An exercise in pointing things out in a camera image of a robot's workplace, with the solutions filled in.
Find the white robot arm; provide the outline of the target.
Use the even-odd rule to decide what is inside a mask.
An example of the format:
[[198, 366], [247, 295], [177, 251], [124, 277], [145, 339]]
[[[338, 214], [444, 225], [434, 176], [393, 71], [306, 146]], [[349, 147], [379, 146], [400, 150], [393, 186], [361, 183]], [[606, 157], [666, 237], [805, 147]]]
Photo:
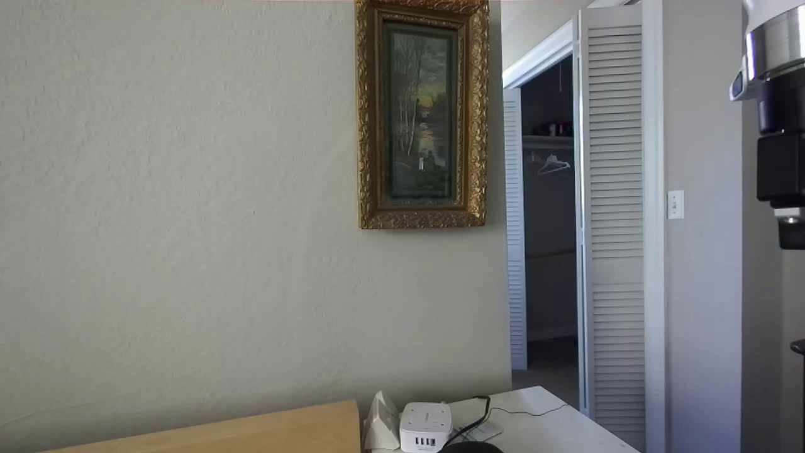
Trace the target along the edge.
[[743, 0], [745, 56], [732, 100], [757, 106], [757, 199], [783, 248], [805, 248], [805, 0]]

